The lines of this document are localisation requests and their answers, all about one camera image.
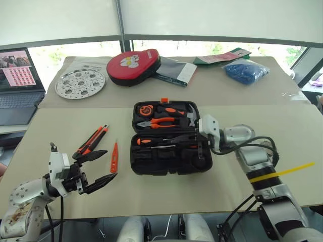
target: round metal plate with holes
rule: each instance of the round metal plate with holes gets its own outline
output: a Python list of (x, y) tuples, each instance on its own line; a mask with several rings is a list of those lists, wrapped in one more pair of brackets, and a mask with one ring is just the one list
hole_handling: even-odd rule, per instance
[(67, 99), (82, 99), (99, 92), (105, 85), (104, 75), (91, 69), (75, 70), (63, 75), (55, 85), (56, 93)]

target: black tool case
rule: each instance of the black tool case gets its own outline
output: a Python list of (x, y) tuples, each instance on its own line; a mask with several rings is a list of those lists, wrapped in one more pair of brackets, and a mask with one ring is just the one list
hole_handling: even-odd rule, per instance
[[(140, 110), (145, 107), (152, 109), (142, 115)], [(165, 108), (175, 108), (184, 113), (165, 111)], [(186, 112), (196, 112), (196, 120), (190, 126)], [(174, 117), (173, 122), (162, 122), (159, 125), (175, 127), (153, 129), (150, 126), (141, 127), (138, 124), (148, 122), (152, 118)], [(169, 173), (192, 174), (204, 172), (212, 167), (212, 157), (208, 148), (207, 138), (198, 132), (200, 116), (195, 103), (190, 101), (170, 101), (163, 98), (159, 101), (138, 102), (134, 106), (132, 126), (137, 133), (131, 140), (131, 168), (136, 174), (166, 175)]]

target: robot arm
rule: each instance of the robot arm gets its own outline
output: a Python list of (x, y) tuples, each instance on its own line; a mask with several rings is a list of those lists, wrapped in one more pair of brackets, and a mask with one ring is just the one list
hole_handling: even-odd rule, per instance
[[(323, 234), (308, 228), (303, 210), (278, 176), (257, 180), (263, 175), (275, 173), (275, 162), (270, 160), (265, 148), (259, 147), (251, 127), (237, 125), (221, 130), (218, 121), (206, 115), (199, 120), (199, 132), (209, 138), (211, 151), (215, 154), (226, 154), (242, 145), (234, 151), (254, 188), (256, 200), (262, 203), (257, 210), (269, 238), (284, 242), (322, 241)], [(278, 160), (277, 153), (273, 159)]]
[(80, 167), (85, 161), (99, 158), (105, 152), (91, 152), (70, 165), (67, 154), (51, 143), (49, 174), (15, 188), (9, 198), (9, 209), (0, 224), (0, 242), (38, 241), (45, 206), (56, 197), (67, 197), (71, 191), (90, 194), (108, 184), (117, 174), (97, 179), (88, 186)]

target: hammer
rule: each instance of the hammer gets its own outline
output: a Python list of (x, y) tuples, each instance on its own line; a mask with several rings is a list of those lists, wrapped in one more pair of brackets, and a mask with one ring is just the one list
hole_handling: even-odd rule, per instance
[(187, 117), (190, 119), (189, 126), (194, 126), (194, 122), (196, 120), (196, 111), (191, 104), (189, 104), (189, 107), (191, 108), (192, 112), (187, 112), (187, 111), (178, 110), (172, 107), (162, 107), (162, 106), (158, 106), (157, 112), (167, 112), (170, 116), (173, 116), (173, 117)]

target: laptop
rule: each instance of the laptop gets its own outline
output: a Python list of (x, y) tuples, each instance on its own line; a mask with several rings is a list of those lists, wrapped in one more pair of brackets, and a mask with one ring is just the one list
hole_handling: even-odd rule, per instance
[(0, 50), (0, 125), (26, 125), (45, 96), (27, 48)]

